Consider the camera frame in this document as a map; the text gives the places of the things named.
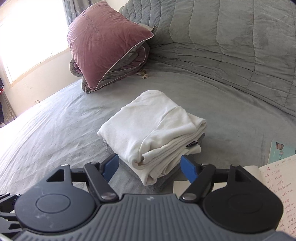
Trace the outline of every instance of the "notebook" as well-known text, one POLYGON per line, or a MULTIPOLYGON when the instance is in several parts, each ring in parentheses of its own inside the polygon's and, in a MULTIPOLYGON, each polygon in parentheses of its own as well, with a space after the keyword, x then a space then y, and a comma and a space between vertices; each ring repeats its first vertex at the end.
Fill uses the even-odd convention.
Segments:
MULTIPOLYGON (((277 231, 286 232, 296 238, 296 155, 262 167, 247 166, 244 168, 282 201, 284 213, 277 231)), ((189 181, 175 181, 173 192, 179 197, 189 185, 189 181)), ((226 183, 215 183, 213 190, 224 186, 226 183)))

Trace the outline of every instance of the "folded gray cloth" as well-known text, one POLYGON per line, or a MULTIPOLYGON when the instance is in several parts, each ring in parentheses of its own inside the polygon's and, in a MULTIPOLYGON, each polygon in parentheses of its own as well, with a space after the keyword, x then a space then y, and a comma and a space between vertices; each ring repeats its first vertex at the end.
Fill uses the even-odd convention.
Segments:
MULTIPOLYGON (((205 137, 205 134, 203 133, 201 137, 197 140, 198 144, 201 145, 203 138, 205 137)), ((107 142, 104 141, 104 144, 107 147, 107 150, 110 154, 113 154, 113 150, 110 148, 107 142)), ((140 181, 140 178, 137 176, 136 173, 130 169, 130 167, 124 163, 121 159, 119 159, 119 170, 126 170, 130 175, 132 175, 134 178, 140 181)), ((167 175, 164 175, 157 179, 156 183, 153 185, 145 186, 145 189, 147 193, 160 193, 169 183, 174 181, 175 177, 181 172, 180 164, 175 166, 167 175)))

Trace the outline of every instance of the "red object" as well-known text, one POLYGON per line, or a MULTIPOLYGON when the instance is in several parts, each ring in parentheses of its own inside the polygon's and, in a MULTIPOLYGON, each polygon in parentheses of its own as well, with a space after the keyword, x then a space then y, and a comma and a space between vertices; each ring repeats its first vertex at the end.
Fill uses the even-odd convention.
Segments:
POLYGON ((106 1, 91 5, 69 26, 71 53, 91 90, 95 90, 133 47, 153 37, 148 29, 128 20, 106 1))

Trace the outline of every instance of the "blue gripper pad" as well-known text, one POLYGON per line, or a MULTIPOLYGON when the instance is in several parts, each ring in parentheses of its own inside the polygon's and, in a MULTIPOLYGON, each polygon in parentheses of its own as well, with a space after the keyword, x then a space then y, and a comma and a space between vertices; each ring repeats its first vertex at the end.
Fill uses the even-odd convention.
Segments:
POLYGON ((103 177, 107 182, 111 180, 119 166, 119 157, 118 155, 114 156, 110 161, 104 164, 104 172, 102 173, 103 177))
POLYGON ((185 177, 193 183, 196 178, 198 178, 198 174, 196 172, 196 167, 191 163, 185 156, 181 157, 181 170, 184 173, 185 177))

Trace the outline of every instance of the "mauve pillowcase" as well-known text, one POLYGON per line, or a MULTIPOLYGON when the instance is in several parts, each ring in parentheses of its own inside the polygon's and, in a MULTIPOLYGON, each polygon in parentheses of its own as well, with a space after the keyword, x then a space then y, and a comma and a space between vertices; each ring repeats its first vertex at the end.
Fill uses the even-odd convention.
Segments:
POLYGON ((148 29, 131 22, 106 1, 93 4, 70 24, 71 53, 90 90, 130 50, 153 37, 148 29))
POLYGON ((82 77, 81 87, 83 91, 85 93, 91 93, 107 85, 110 85, 118 80, 121 80, 127 76, 135 74, 146 63, 149 50, 149 45, 146 42, 144 42, 133 52, 130 58, 128 58, 125 62, 121 63, 121 61, 118 61, 115 65, 116 69, 112 68, 110 71, 108 71, 94 90, 90 89, 89 85, 85 81, 85 78, 82 77))

